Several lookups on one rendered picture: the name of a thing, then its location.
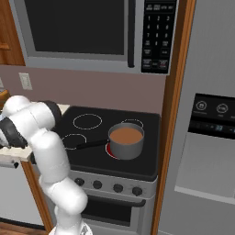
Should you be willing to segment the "grey saucepan with hot chocolate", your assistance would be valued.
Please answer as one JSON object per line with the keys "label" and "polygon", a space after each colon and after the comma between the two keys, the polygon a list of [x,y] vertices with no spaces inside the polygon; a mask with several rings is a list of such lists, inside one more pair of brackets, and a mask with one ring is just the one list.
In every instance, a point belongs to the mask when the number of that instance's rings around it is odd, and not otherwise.
{"label": "grey saucepan with hot chocolate", "polygon": [[108,131],[106,140],[95,140],[76,146],[77,150],[109,145],[111,153],[120,160],[129,161],[138,158],[143,149],[144,129],[133,123],[122,122]]}

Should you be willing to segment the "black glass hob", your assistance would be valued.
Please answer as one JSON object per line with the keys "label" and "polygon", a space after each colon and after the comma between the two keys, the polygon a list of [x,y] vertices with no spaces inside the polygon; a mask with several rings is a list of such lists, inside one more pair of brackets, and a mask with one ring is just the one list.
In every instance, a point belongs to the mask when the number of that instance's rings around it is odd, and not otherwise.
{"label": "black glass hob", "polygon": [[[131,161],[111,157],[104,146],[78,150],[85,142],[105,140],[111,127],[130,122],[143,128],[141,155]],[[160,116],[152,113],[71,106],[53,130],[61,137],[73,170],[152,182],[158,172]]]}

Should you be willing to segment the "wooden side panel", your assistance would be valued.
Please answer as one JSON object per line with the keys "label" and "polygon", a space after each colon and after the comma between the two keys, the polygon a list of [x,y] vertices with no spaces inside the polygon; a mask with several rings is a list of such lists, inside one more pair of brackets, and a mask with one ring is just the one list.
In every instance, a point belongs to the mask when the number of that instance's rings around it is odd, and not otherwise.
{"label": "wooden side panel", "polygon": [[166,175],[173,143],[178,105],[185,71],[186,54],[191,33],[196,0],[179,0],[176,27],[174,32],[173,57],[170,74],[166,76],[160,148],[158,157],[158,182],[152,216],[151,235],[157,235]]}

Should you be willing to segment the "silver microwave oven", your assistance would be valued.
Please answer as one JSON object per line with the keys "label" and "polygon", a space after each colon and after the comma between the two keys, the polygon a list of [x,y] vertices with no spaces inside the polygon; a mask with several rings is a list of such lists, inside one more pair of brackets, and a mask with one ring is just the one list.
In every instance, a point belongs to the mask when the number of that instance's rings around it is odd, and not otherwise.
{"label": "silver microwave oven", "polygon": [[168,75],[179,0],[8,0],[27,67]]}

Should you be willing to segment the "oven door with dark window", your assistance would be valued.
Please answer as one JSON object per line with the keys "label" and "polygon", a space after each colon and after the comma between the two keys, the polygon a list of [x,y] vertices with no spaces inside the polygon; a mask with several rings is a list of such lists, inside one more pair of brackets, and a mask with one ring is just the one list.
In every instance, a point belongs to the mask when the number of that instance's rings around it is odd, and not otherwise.
{"label": "oven door with dark window", "polygon": [[140,212],[144,207],[127,207],[88,198],[88,204],[82,216],[103,228],[137,232],[141,218]]}

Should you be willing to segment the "microwave door with dark window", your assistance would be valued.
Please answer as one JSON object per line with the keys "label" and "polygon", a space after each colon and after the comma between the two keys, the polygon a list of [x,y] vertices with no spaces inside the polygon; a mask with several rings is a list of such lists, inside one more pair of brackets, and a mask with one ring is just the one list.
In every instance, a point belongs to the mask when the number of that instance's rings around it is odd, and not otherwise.
{"label": "microwave door with dark window", "polygon": [[26,65],[128,67],[129,0],[9,0]]}

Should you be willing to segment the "grey fridge with dispenser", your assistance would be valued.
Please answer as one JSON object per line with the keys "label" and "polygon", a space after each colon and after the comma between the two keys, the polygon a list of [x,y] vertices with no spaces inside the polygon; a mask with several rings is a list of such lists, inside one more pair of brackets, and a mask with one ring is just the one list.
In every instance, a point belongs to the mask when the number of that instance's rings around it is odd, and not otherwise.
{"label": "grey fridge with dispenser", "polygon": [[157,235],[235,235],[235,0],[196,0]]}

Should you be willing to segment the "wooden base cabinet panel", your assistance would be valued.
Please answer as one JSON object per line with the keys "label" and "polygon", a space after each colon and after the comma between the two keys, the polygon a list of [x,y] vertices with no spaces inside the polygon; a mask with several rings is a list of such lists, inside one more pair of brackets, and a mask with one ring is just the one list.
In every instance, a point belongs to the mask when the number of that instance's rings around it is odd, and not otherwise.
{"label": "wooden base cabinet panel", "polygon": [[53,229],[53,224],[45,201],[45,196],[39,186],[39,176],[34,172],[31,162],[22,162],[21,166],[27,178],[29,188],[34,197],[45,230],[47,232],[51,232]]}

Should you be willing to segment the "grey dishwasher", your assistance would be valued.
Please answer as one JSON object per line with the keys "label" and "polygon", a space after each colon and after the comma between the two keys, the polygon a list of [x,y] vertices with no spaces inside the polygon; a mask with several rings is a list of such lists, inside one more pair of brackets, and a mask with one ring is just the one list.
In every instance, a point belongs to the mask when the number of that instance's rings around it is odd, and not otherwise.
{"label": "grey dishwasher", "polygon": [[0,218],[30,228],[43,226],[21,165],[16,169],[0,166]]}

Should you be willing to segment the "wooden wall cupboard door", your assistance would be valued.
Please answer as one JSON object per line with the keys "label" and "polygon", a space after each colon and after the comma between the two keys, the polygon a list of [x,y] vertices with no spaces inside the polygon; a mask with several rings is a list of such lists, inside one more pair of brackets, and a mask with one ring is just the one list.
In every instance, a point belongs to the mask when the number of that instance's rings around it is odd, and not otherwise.
{"label": "wooden wall cupboard door", "polygon": [[0,43],[10,47],[0,50],[0,65],[25,65],[9,0],[0,0]]}

